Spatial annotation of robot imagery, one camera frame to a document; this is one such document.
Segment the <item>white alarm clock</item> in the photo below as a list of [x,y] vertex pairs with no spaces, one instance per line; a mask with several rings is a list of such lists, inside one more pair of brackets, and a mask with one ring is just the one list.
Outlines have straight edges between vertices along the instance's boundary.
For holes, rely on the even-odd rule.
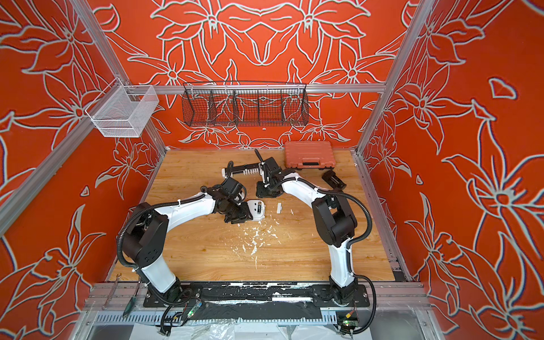
[[266,216],[266,205],[261,200],[248,200],[247,205],[252,216],[252,221],[262,221]]

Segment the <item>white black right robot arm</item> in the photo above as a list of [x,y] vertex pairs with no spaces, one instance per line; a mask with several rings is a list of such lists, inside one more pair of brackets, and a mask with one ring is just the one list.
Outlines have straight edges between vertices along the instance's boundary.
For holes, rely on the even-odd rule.
[[368,283],[371,293],[375,293],[372,280],[355,273],[352,255],[352,246],[372,232],[373,222],[368,208],[341,189],[321,188],[296,171],[282,169],[273,157],[265,160],[258,150],[254,152],[259,159],[258,169],[262,177],[256,187],[259,198],[289,194],[312,208],[317,233],[330,253],[330,293],[323,299],[340,307],[355,307],[360,279]]

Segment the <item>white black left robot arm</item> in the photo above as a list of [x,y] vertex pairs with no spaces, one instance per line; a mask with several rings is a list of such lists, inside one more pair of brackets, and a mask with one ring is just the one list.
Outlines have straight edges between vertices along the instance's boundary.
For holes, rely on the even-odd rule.
[[202,186],[189,198],[154,205],[144,202],[121,228],[116,239],[118,262],[136,272],[152,296],[166,307],[160,321],[161,334],[170,335],[171,328],[166,325],[169,311],[194,297],[164,259],[168,233],[185,222],[213,214],[222,215],[224,222],[231,224],[259,219],[263,203],[246,201],[246,191],[241,183],[228,178],[221,184]]

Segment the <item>black white screwdriver bit holder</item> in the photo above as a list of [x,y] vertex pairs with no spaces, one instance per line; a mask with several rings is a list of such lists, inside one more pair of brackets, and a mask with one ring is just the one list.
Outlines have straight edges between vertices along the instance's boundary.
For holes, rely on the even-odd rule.
[[235,166],[233,161],[229,161],[228,165],[222,169],[222,177],[229,178],[233,177],[234,175],[255,175],[260,174],[261,168],[259,163],[252,163],[252,164],[244,164]]

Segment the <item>red plastic tool case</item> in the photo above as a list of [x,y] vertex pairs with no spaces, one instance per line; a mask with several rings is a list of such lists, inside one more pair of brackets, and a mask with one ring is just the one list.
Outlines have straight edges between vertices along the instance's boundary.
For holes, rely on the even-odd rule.
[[290,141],[284,147],[287,168],[323,170],[336,167],[330,142]]

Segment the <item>black small vise clamp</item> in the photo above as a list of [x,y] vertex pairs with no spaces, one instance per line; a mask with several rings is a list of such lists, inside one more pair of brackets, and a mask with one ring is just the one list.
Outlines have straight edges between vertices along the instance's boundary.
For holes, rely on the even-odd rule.
[[333,190],[343,191],[347,185],[337,176],[334,170],[328,170],[322,175],[325,181]]

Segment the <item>clear plastic bag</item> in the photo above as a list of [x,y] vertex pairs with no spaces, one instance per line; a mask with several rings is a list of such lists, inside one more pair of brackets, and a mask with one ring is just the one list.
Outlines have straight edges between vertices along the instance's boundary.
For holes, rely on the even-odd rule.
[[233,340],[236,325],[235,322],[219,322],[197,326],[191,340]]

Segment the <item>metal wrench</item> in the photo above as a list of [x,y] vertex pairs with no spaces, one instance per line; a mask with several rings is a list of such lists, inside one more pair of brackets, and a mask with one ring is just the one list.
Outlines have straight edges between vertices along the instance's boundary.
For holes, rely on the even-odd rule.
[[120,281],[121,277],[122,277],[121,273],[118,273],[116,275],[116,280],[114,280],[113,285],[112,285],[112,287],[111,287],[111,289],[109,291],[109,294],[108,294],[104,304],[102,305],[102,310],[107,310],[108,309],[109,304],[113,299],[114,293],[116,292],[116,289],[118,287],[118,284],[119,284],[119,281]]

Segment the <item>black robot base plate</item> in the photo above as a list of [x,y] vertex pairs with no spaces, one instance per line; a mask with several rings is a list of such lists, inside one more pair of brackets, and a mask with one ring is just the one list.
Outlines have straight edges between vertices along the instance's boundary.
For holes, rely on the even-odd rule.
[[193,301],[211,303],[309,303],[315,307],[369,307],[365,286],[355,288],[351,299],[340,302],[328,282],[183,282],[183,289],[191,289]]

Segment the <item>green handled screwdriver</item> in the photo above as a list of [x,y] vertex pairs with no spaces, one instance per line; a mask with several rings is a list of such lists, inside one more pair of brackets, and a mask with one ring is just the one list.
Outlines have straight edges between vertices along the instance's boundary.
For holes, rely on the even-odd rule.
[[140,286],[143,282],[143,279],[142,277],[139,277],[138,279],[138,282],[136,284],[136,287],[135,287],[135,291],[134,293],[132,294],[132,296],[130,297],[130,300],[128,301],[124,311],[123,311],[123,319],[127,319],[130,314],[132,313],[132,311],[134,310],[135,308],[135,305],[136,305],[136,301],[137,301],[137,296],[138,296],[138,293],[139,293],[139,290],[140,290]]

